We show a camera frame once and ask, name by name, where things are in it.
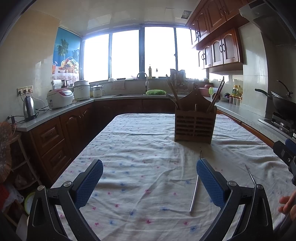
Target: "countertop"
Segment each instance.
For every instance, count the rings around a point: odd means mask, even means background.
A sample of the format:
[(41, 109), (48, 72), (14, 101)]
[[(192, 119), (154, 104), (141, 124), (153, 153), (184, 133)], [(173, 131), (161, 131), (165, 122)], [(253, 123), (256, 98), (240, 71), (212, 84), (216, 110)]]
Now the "countertop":
[[(17, 126), (16, 130), (17, 131), (29, 131), (36, 126), (53, 119), (61, 114), (64, 114), (70, 110), (73, 110), (75, 108), (78, 108), (80, 106), (89, 104), (94, 101), (104, 101), (104, 100), (120, 100), (120, 99), (166, 99), (167, 97), (165, 95), (163, 96), (147, 96), (147, 95), (130, 95), (130, 96), (116, 96), (116, 95), (107, 95), (107, 96), (102, 96), (100, 98), (90, 98), (88, 100), (84, 101), (79, 101), (79, 102), (73, 102), (71, 105), (64, 107), (64, 108), (59, 108), (59, 109), (53, 109), (53, 110), (48, 110), (46, 112), (41, 112), (39, 113), (38, 117), (35, 118), (34, 120), (25, 122), (23, 124), (20, 124)], [(253, 112), (250, 112), (248, 110), (245, 110), (241, 107), (238, 107), (236, 105), (230, 104), (228, 102), (218, 102), (215, 104), (218, 110), (221, 110), (236, 119), (244, 122), (245, 124), (251, 126), (255, 130), (259, 131), (272, 141), (276, 142), (278, 140), (285, 142), (286, 137), (279, 132), (275, 131), (274, 129), (270, 128), (269, 126), (261, 123), (258, 121), (259, 118), (262, 118), (262, 116), (257, 115)]]

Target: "lid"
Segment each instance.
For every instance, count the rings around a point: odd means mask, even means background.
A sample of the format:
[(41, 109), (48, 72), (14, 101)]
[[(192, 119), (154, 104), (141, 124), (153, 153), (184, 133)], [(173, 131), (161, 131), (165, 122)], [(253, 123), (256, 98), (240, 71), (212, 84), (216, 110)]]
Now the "lid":
[(82, 86), (82, 85), (88, 85), (89, 82), (87, 80), (79, 80), (74, 82), (74, 86)]
[(68, 89), (54, 89), (51, 90), (50, 92), (47, 93), (47, 96), (55, 95), (55, 94), (60, 94), (63, 96), (71, 96), (73, 95), (71, 90)]

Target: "human hand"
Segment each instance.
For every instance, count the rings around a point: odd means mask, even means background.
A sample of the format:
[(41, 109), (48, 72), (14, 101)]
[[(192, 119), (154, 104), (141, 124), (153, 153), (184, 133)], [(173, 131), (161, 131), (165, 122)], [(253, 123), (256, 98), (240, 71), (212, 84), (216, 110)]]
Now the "human hand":
[(296, 190), (292, 193), (291, 196), (283, 196), (279, 199), (279, 203), (284, 204), (284, 206), (279, 207), (278, 211), (283, 214), (287, 214), (290, 212), (290, 217), (292, 221), (296, 218), (296, 205), (293, 205), (295, 196)]

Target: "tablecloth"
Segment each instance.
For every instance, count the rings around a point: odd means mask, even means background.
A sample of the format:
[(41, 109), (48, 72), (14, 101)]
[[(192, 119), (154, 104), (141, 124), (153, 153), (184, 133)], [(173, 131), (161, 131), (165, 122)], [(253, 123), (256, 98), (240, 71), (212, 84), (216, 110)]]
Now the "tablecloth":
[[(201, 150), (227, 180), (253, 187), (246, 163), (265, 188), (274, 225), (283, 218), (278, 200), (294, 189), (292, 175), (270, 147), (223, 115), (216, 117), (211, 145), (175, 142), (174, 120), (171, 114), (115, 117), (53, 185), (74, 180), (96, 158), (103, 162), (103, 175), (80, 209), (99, 239), (199, 240), (220, 210), (200, 182), (189, 214)], [(61, 207), (57, 208), (69, 238), (75, 240)], [(225, 239), (233, 234), (242, 208)]]

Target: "bottle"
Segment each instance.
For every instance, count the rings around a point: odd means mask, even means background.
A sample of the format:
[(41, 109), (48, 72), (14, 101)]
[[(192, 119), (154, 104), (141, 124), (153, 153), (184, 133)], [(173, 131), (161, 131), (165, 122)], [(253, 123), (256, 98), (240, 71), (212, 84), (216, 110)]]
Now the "bottle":
[(233, 86), (233, 89), (232, 89), (232, 95), (234, 95), (234, 96), (237, 95), (237, 85), (234, 85), (234, 86)]
[(149, 76), (148, 76), (148, 79), (152, 79), (152, 69), (151, 69), (151, 66), (149, 66)]
[(238, 96), (242, 96), (242, 88), (240, 87), (240, 85), (237, 86), (237, 94)]

